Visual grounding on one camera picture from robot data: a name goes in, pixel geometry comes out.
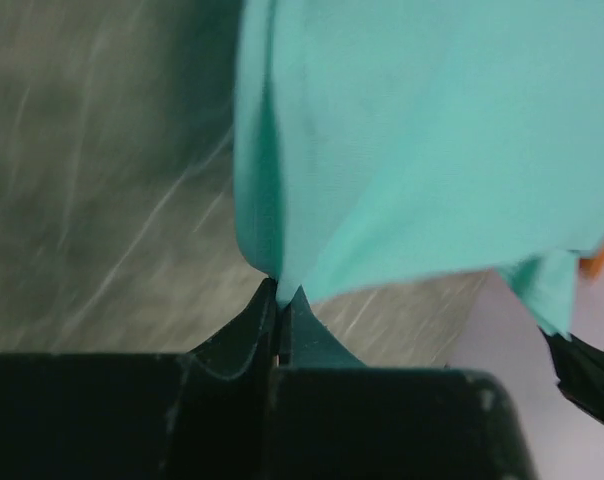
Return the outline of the teal t shirt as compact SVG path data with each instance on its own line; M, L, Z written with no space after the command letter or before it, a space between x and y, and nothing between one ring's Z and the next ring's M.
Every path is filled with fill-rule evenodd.
M237 242L280 305L493 268L549 334L604 243L604 1L247 1Z

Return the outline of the orange plastic basket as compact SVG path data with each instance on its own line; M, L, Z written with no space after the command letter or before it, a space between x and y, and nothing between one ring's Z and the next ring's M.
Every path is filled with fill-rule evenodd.
M579 253L579 272L588 279L596 279L604 269L604 239L590 251Z

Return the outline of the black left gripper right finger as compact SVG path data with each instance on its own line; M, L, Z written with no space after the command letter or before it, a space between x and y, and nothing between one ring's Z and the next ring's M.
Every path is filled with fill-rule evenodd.
M274 370L277 479L534 479L510 396L492 375L364 365L298 290Z

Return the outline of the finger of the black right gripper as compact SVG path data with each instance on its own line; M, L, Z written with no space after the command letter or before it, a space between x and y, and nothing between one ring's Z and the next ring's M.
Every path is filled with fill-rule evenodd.
M604 350L578 337L543 333L558 379L557 388L580 410L604 425Z

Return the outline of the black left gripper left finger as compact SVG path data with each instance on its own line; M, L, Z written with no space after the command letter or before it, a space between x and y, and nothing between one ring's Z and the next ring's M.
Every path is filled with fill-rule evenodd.
M254 479L275 284L184 353L0 354L0 479Z

